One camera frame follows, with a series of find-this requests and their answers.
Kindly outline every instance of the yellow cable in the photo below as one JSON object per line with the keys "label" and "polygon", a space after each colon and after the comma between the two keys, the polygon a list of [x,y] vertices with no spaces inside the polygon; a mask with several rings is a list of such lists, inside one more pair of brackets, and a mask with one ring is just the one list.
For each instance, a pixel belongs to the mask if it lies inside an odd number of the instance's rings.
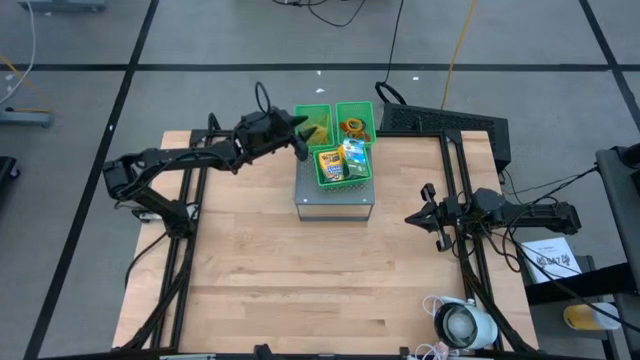
{"label": "yellow cable", "polygon": [[462,33],[460,33],[460,39],[458,39],[458,45],[456,45],[456,50],[453,52],[453,58],[451,59],[451,64],[449,64],[449,74],[447,75],[447,84],[444,86],[444,95],[442,95],[442,104],[440,105],[440,110],[444,109],[444,104],[447,102],[447,93],[449,92],[449,82],[451,82],[451,73],[453,72],[453,65],[456,63],[456,58],[458,57],[460,46],[464,41],[464,36],[467,33],[467,28],[469,27],[469,23],[471,22],[471,17],[473,16],[473,10],[475,10],[476,8],[476,3],[477,3],[477,0],[471,0],[469,15],[467,15],[467,20],[465,20],[464,22],[464,27],[462,28]]}
{"label": "yellow cable", "polygon": [[[4,62],[9,67],[9,69],[11,69],[11,71],[13,71],[13,73],[16,74],[20,79],[23,79],[22,73],[18,71],[18,69],[16,69],[13,66],[13,64],[9,60],[7,60],[7,58],[0,55],[0,60],[2,60],[2,62]],[[31,90],[33,90],[33,92],[36,93],[36,95],[38,95],[40,100],[42,100],[47,105],[48,109],[25,108],[25,109],[16,109],[15,111],[45,112],[45,113],[51,112],[51,110],[53,109],[53,106],[51,105],[51,101],[49,101],[49,99],[47,99],[47,97],[44,96],[44,94],[42,94],[42,92],[40,92],[40,90],[31,81],[29,81],[29,79],[24,78],[22,82],[25,85],[27,85],[29,88],[31,88]]]}

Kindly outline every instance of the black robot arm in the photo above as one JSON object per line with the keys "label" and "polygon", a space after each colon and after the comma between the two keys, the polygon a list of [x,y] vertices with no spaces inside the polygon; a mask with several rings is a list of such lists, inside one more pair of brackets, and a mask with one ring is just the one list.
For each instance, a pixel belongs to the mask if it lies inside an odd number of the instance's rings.
{"label": "black robot arm", "polygon": [[493,190],[480,188],[473,193],[469,204],[460,205],[456,196],[446,197],[438,204],[434,200],[433,184],[426,184],[420,194],[426,204],[404,221],[428,232],[435,231],[439,237],[439,251],[446,251],[452,246],[451,237],[444,232],[445,226],[454,226],[467,234],[473,233],[476,225],[482,223],[489,230],[544,227],[567,235],[577,233],[582,226],[575,207],[566,202],[517,205]]}
{"label": "black robot arm", "polygon": [[211,146],[147,149],[124,155],[103,166],[107,192],[119,202],[134,201],[158,214],[170,236],[187,237],[194,229],[186,205],[168,200],[149,187],[158,174],[202,167],[236,173],[244,164],[251,164],[257,158],[289,145],[293,146],[298,159],[305,160],[308,156],[306,141],[315,128],[300,134],[294,129],[306,119],[306,116],[291,116],[285,110],[268,106],[267,111],[243,116],[231,136]]}

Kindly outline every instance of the white paper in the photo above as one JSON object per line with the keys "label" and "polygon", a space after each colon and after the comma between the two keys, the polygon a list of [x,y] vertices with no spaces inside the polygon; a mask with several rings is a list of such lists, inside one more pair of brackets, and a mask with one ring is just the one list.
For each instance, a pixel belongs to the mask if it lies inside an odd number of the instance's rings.
{"label": "white paper", "polygon": [[[564,237],[522,243],[522,248],[531,260],[535,261],[554,279],[582,273]],[[526,263],[533,280],[537,284],[549,281],[549,278],[540,270],[528,261]]]}

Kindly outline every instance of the wooden table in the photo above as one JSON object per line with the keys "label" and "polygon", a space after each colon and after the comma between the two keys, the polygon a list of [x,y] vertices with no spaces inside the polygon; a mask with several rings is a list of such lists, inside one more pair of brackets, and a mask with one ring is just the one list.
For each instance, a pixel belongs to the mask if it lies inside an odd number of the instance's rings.
{"label": "wooden table", "polygon": [[[189,136],[166,132],[162,147],[186,147]],[[473,188],[500,191],[487,134],[463,138]],[[451,154],[457,170],[453,146]],[[421,302],[427,295],[464,297],[460,266],[436,250],[435,234],[403,219],[423,206],[426,182],[438,199],[446,194],[439,142],[382,137],[373,161],[376,204],[368,223],[300,222],[291,148],[236,176],[209,170],[179,350],[251,353],[268,343],[279,353],[397,354],[401,346],[413,352],[436,342]],[[153,188],[177,198],[181,179],[181,171],[166,172]],[[159,222],[142,225],[137,251],[163,231]],[[496,304],[537,347],[520,274],[485,249]],[[131,273],[114,346],[129,340],[157,303],[167,252],[165,241]],[[172,317],[173,309],[163,344]]]}

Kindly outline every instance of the green object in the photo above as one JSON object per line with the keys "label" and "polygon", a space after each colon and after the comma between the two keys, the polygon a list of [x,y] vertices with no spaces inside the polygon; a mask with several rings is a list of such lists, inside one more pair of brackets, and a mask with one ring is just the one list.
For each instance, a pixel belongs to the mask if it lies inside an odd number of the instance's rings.
{"label": "green object", "polygon": [[318,126],[316,132],[307,140],[309,150],[313,151],[318,147],[335,146],[333,137],[333,117],[331,116],[331,105],[296,105],[295,114],[306,115],[309,118],[302,124],[296,126],[296,133],[301,130],[308,129],[312,126]]}
{"label": "green object", "polygon": [[345,138],[345,133],[340,128],[340,123],[347,121],[349,118],[360,119],[367,124],[364,128],[364,132],[370,137],[370,140],[364,143],[367,148],[376,143],[376,120],[373,117],[373,104],[371,101],[337,103],[336,115],[338,145],[342,144]]}
{"label": "green object", "polygon": [[346,179],[342,181],[327,181],[322,171],[322,167],[320,166],[320,161],[318,160],[318,154],[325,151],[337,151],[338,148],[331,146],[323,146],[313,152],[313,163],[316,166],[316,179],[318,180],[318,186],[321,188],[335,188],[347,185],[355,185],[361,184],[363,182],[367,182],[373,178],[373,172],[371,171],[371,162],[369,162],[369,155],[367,154],[369,151],[365,150],[364,156],[367,161],[367,176],[354,178],[354,179]]}
{"label": "green object", "polygon": [[344,176],[347,179],[362,178],[369,175],[367,158],[364,156],[366,149],[362,140],[349,139],[342,144],[341,154],[344,162]]}

